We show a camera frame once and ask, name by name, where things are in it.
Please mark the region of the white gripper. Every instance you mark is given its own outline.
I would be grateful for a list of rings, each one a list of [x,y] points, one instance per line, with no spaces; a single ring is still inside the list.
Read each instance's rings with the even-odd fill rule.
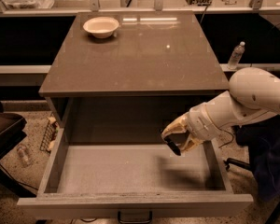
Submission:
[[[219,134],[219,128],[210,119],[206,103],[192,107],[188,114],[184,114],[170,124],[161,132],[161,138],[165,139],[171,134],[185,133],[189,129],[189,136],[179,147],[182,153],[190,151],[203,143],[203,140],[212,140]]]

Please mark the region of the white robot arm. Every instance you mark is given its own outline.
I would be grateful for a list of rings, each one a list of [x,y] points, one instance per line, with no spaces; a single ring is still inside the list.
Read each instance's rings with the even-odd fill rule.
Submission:
[[[236,71],[229,89],[192,107],[171,122],[161,138],[176,155],[217,137],[234,125],[257,123],[280,115],[280,78],[256,67]]]

